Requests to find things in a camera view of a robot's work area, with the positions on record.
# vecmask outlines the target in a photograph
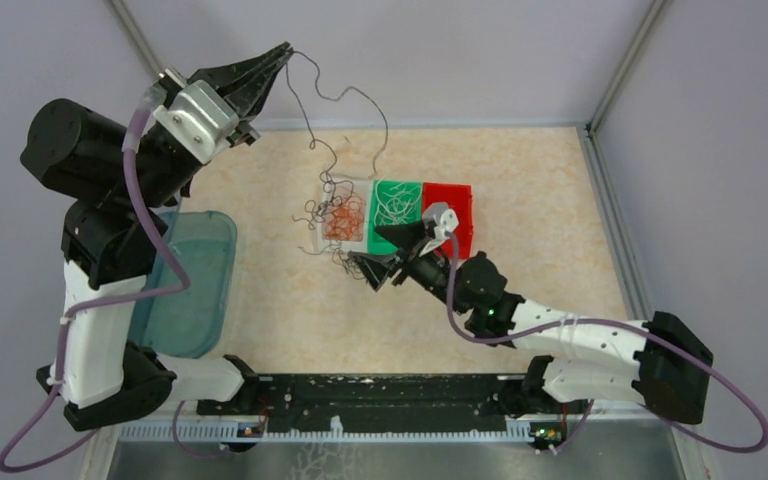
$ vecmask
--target white cable tie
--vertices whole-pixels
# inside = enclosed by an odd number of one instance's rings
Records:
[[[581,317],[577,313],[573,313],[572,315],[572,330],[570,330],[570,346],[572,347],[572,352],[575,354],[575,358],[578,357],[578,352],[575,350],[575,331],[578,328],[578,319]]]
[[[569,351],[567,351],[567,346],[564,344],[564,329],[567,328],[567,314],[564,314],[561,317],[561,324],[558,325],[558,345],[561,347],[561,351],[564,352],[564,356],[569,358]]]

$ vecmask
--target tangled wire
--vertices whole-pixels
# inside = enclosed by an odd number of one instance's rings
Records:
[[[375,225],[401,225],[414,220],[419,208],[422,186],[416,183],[397,183],[382,193],[375,189]]]
[[[362,97],[369,100],[370,103],[381,114],[381,118],[384,120],[384,143],[381,148],[372,157],[372,171],[373,176],[378,174],[377,162],[378,158],[384,153],[387,148],[387,142],[390,137],[389,123],[387,117],[381,110],[381,107],[373,100],[369,95],[364,93],[359,88],[349,85],[336,97],[329,97],[324,95],[319,89],[319,78],[322,70],[319,64],[312,58],[303,52],[295,51],[293,55],[299,55],[313,64],[316,68],[316,78],[314,79],[314,89],[319,98],[328,100],[331,102],[339,102],[350,91],[356,92]],[[308,255],[323,255],[330,254],[332,261],[343,267],[345,272],[352,275],[355,279],[363,279],[363,275],[360,272],[358,266],[353,262],[348,255],[348,252],[343,250],[343,242],[359,242],[362,241],[365,235],[364,224],[366,223],[366,205],[367,200],[362,198],[356,191],[354,182],[351,180],[335,180],[331,171],[337,165],[337,153],[324,140],[316,137],[313,132],[313,128],[310,125],[310,119],[308,118],[307,111],[302,104],[301,97],[293,88],[290,83],[290,68],[289,64],[284,68],[284,74],[287,80],[287,88],[293,94],[296,99],[296,103],[299,105],[299,109],[304,117],[305,126],[310,134],[310,143],[308,148],[311,150],[316,149],[317,145],[323,145],[331,152],[332,162],[319,174],[319,180],[322,183],[322,200],[311,199],[305,202],[304,212],[307,214],[304,217],[293,217],[294,222],[306,223],[309,230],[316,231],[318,226],[323,227],[323,239],[327,242],[325,246],[318,252],[310,252],[304,247],[299,249]]]

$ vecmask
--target orange wire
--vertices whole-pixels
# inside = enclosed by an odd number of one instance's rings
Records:
[[[265,397],[260,397],[258,400],[263,404],[263,410],[260,411],[260,416],[263,417],[260,420],[260,431],[263,432],[263,428],[266,427],[266,420],[269,418],[269,405],[267,405]]]
[[[356,192],[343,190],[342,194],[334,192],[340,200],[333,202],[324,215],[324,236],[328,240],[358,242],[363,240],[366,200]]]

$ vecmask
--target metal corner post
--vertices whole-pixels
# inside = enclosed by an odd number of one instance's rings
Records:
[[[631,239],[625,228],[616,192],[611,183],[608,164],[599,142],[599,132],[604,126],[611,108],[622,95],[623,88],[643,56],[656,27],[663,20],[667,7],[672,3],[672,0],[652,1],[634,39],[611,79],[608,89],[599,101],[593,118],[584,127],[578,129],[581,148],[605,227],[605,235],[617,271],[620,290],[626,302],[626,310],[631,318],[649,318],[654,311],[651,296],[646,289]],[[701,426],[697,426],[693,430],[704,434]],[[676,430],[673,430],[672,436],[676,455],[685,478],[706,478],[707,480],[722,478],[714,452],[710,447],[702,445]]]
[[[143,35],[140,26],[131,14],[131,10],[125,4],[125,0],[104,0],[104,3],[110,8],[116,22],[119,23],[125,36],[128,37],[128,41],[131,43],[134,53],[137,54],[137,58],[140,59],[140,63],[143,64],[143,68],[146,69],[151,78],[157,77],[163,71],[163,63]]]

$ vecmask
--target clear plastic tray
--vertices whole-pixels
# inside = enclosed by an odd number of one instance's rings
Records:
[[[357,236],[351,240],[342,240],[339,242],[340,249],[346,252],[367,252],[367,244],[369,243],[369,216],[370,206],[372,205],[372,180],[364,180],[359,178],[344,177],[341,175],[333,176],[334,182],[336,182],[336,194],[343,196],[343,198],[349,198],[349,192],[351,192],[351,202],[355,205],[361,206],[361,215],[363,216],[362,224],[357,229]],[[322,192],[320,196],[320,202],[324,202],[330,198],[329,193]],[[329,239],[326,236],[326,224],[331,219],[328,213],[325,214],[325,221],[318,222],[314,225],[313,230],[313,251],[321,252],[326,247],[332,245],[333,239]]]
[[[237,227],[227,215],[208,211],[160,215],[166,240],[192,280],[185,292],[137,302],[129,340],[158,353],[198,358],[219,341],[236,256]],[[173,285],[175,273],[158,258],[146,288]]]

